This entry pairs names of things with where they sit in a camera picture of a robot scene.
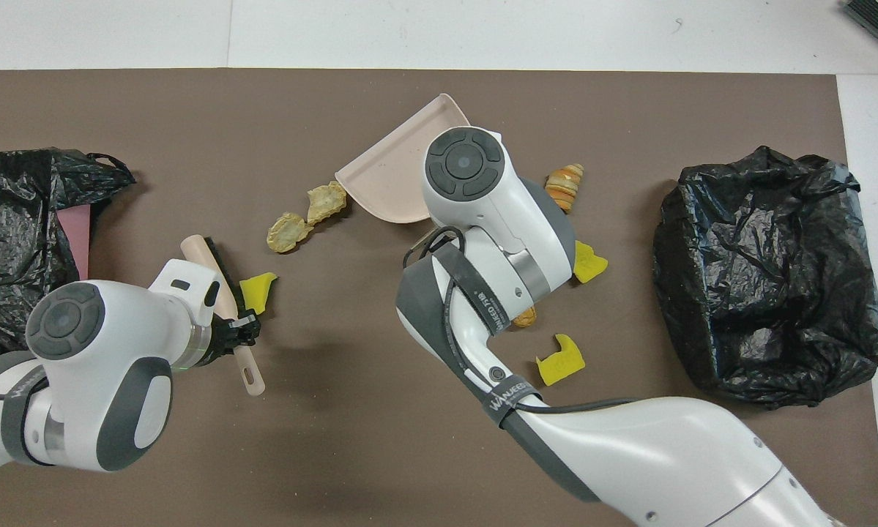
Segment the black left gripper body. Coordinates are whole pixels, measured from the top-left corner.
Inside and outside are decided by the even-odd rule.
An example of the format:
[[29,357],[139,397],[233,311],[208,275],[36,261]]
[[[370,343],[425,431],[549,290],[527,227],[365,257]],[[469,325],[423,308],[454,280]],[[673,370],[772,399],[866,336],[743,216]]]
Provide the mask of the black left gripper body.
[[248,321],[242,326],[232,326],[230,321],[215,321],[211,326],[207,349],[204,352],[204,364],[210,364],[222,356],[233,354],[240,346],[256,344],[260,336],[260,323]]

